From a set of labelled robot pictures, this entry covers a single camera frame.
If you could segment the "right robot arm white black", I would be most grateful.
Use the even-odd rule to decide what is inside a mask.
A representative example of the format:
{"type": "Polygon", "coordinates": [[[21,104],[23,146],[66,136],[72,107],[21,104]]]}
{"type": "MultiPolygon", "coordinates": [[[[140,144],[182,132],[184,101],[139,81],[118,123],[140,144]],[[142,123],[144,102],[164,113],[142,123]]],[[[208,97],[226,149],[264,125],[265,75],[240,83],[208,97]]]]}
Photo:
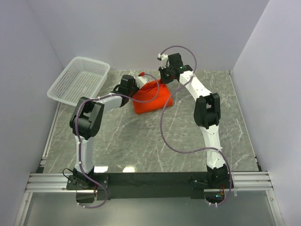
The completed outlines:
{"type": "Polygon", "coordinates": [[[193,69],[189,65],[183,64],[179,53],[171,55],[161,53],[158,54],[158,60],[161,61],[161,67],[158,69],[161,82],[168,84],[177,80],[195,100],[193,118],[201,129],[205,141],[203,149],[207,154],[206,179],[201,180],[200,184],[212,188],[220,187],[229,180],[229,168],[222,155],[219,138],[220,96],[202,84],[193,69]]]}

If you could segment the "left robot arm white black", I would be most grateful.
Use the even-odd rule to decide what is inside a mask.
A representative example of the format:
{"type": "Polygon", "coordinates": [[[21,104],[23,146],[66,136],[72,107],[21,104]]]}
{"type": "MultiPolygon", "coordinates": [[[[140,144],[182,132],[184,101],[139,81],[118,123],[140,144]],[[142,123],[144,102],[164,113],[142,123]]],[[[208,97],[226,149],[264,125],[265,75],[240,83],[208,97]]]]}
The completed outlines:
{"type": "Polygon", "coordinates": [[[103,114],[124,106],[147,83],[142,77],[123,75],[112,92],[101,97],[81,97],[70,119],[70,127],[76,139],[76,163],[73,177],[83,189],[93,186],[94,137],[99,132],[103,114]]]}

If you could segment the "orange t shirt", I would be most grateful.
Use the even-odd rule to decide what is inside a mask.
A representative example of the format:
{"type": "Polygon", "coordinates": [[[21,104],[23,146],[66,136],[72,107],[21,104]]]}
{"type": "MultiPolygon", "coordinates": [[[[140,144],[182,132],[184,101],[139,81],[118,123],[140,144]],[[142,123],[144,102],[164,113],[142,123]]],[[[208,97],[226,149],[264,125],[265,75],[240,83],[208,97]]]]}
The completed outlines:
{"type": "Polygon", "coordinates": [[[133,96],[133,99],[143,101],[133,101],[134,111],[136,114],[142,114],[162,109],[170,95],[166,84],[159,82],[158,90],[155,81],[148,82],[133,96]]]}

